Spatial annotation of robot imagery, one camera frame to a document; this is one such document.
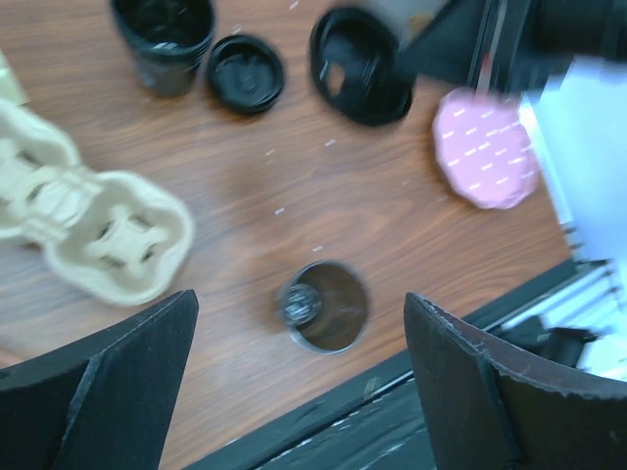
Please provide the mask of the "black coffee cup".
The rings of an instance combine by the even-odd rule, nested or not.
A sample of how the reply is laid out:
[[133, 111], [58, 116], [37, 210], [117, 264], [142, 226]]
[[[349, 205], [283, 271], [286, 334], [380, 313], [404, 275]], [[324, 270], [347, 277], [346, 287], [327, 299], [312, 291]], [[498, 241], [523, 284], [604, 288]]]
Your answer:
[[350, 349], [370, 317], [365, 283], [337, 259], [318, 260], [300, 269], [278, 288], [275, 308], [291, 339], [320, 354]]

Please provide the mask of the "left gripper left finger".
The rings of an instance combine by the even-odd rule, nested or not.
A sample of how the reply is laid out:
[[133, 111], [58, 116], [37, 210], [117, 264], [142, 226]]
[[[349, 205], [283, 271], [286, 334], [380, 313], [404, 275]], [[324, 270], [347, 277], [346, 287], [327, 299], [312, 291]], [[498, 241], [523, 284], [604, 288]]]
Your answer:
[[2, 468], [158, 468], [198, 312], [181, 291], [2, 369]]

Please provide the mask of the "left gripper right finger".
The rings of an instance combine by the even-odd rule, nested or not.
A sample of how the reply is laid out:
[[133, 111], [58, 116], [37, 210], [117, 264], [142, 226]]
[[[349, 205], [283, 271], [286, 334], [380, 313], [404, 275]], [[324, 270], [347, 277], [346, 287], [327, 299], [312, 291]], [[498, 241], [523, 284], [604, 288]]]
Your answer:
[[417, 294], [404, 321], [437, 468], [625, 468], [625, 383], [522, 350]]

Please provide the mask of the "black coffee lid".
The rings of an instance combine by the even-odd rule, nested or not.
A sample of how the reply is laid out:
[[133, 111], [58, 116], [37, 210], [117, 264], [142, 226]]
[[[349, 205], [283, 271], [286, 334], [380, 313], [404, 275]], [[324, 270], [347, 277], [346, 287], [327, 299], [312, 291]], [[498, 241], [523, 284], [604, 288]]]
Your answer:
[[310, 70], [313, 85], [326, 103], [344, 117], [376, 127], [408, 114], [412, 87], [387, 81], [400, 49], [396, 34], [361, 4], [340, 4], [313, 26]]

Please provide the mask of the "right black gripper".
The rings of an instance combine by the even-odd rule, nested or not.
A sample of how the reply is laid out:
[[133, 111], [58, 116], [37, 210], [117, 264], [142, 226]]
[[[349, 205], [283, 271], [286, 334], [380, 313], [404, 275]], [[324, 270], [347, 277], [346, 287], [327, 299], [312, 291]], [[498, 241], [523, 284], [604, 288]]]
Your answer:
[[397, 53], [391, 76], [522, 93], [565, 75], [578, 57], [625, 62], [625, 2], [450, 1]]

